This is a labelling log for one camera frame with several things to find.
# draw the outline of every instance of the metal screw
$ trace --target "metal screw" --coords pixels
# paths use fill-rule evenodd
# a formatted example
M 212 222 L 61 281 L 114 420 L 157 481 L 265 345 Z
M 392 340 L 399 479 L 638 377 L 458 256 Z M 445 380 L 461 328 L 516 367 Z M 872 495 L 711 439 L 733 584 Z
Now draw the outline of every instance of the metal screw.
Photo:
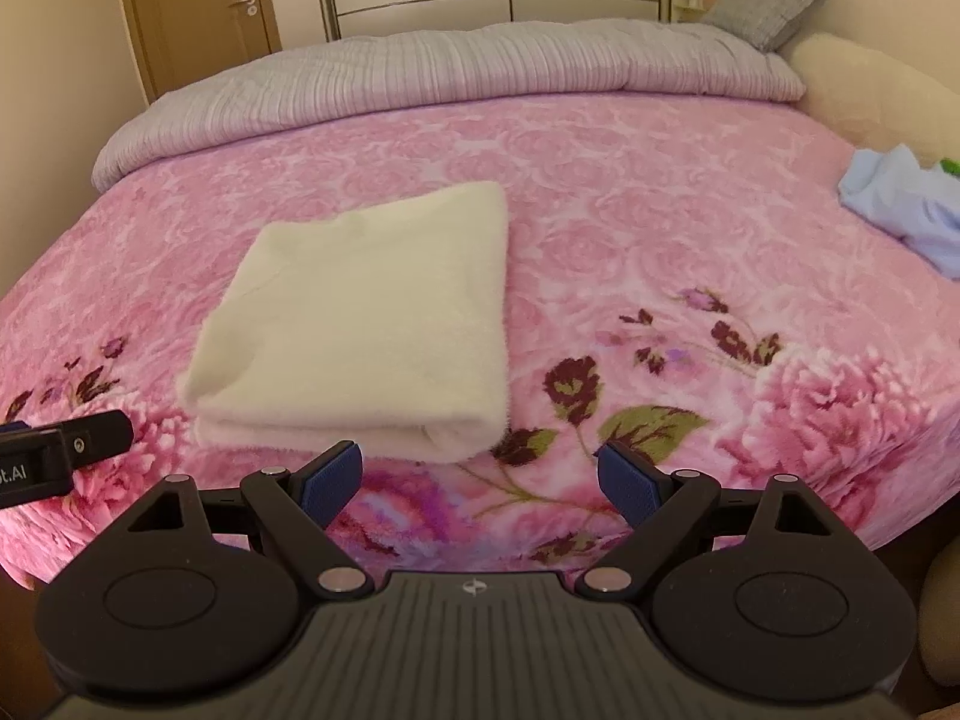
M 359 568 L 339 565 L 328 568 L 317 578 L 320 587 L 328 592 L 353 592 L 359 590 L 367 581 L 367 575 Z
M 590 589 L 600 592 L 619 592 L 627 589 L 634 580 L 622 568 L 613 566 L 604 566 L 602 568 L 592 568 L 584 574 L 584 582 Z

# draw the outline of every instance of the pink blanket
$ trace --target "pink blanket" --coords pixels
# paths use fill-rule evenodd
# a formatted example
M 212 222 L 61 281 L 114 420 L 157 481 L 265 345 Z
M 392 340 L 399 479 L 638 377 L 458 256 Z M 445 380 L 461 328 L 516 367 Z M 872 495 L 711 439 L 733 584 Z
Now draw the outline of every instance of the pink blanket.
M 512 432 L 454 466 L 369 459 L 330 528 L 357 560 L 575 570 L 625 529 L 592 459 L 610 437 L 726 485 L 798 473 L 879 546 L 960 490 L 960 284 L 839 207 L 852 151 L 786 106 L 620 93 L 372 114 L 143 167 L 0 302 L 0 418 L 136 425 L 69 497 L 0 512 L 0 563 L 49 580 L 174 471 L 222 487 L 303 464 L 193 442 L 173 381 L 203 317 L 268 220 L 477 179 L 511 204 Z

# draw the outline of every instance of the folded white towel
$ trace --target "folded white towel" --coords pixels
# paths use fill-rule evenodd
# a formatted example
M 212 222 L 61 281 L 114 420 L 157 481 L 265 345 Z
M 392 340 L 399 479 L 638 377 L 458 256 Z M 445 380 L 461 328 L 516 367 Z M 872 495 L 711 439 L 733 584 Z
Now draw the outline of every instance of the folded white towel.
M 203 443 L 454 463 L 507 424 L 507 210 L 462 184 L 261 231 L 179 380 Z

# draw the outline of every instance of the floor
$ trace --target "floor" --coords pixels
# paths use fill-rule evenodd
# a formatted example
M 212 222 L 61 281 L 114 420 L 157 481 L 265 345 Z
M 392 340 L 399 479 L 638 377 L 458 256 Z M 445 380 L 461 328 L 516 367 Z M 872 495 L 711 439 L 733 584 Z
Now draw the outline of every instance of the floor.
M 930 560 L 957 533 L 960 495 L 877 555 L 916 601 Z M 13 584 L 0 571 L 0 707 L 14 720 L 38 717 L 58 696 L 32 632 L 35 603 L 36 593 Z M 923 673 L 914 654 L 904 667 L 894 697 L 909 712 L 920 714 L 960 702 L 960 688 L 939 688 Z

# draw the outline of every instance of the blue gripper pad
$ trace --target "blue gripper pad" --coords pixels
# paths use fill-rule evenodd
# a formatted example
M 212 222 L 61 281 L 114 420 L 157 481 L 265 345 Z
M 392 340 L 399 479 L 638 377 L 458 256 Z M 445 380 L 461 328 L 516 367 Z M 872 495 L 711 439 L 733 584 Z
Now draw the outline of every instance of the blue gripper pad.
M 0 433 L 12 433 L 14 430 L 28 430 L 30 425 L 25 422 L 7 422 L 5 425 L 0 425 Z
M 669 495 L 670 477 L 657 471 L 638 467 L 645 464 L 630 461 L 616 447 L 605 443 L 597 452 L 597 479 L 600 490 L 613 504 L 631 528 L 637 527 L 654 514 Z
M 291 476 L 290 494 L 310 519 L 325 528 L 360 490 L 362 477 L 360 447 L 341 442 Z

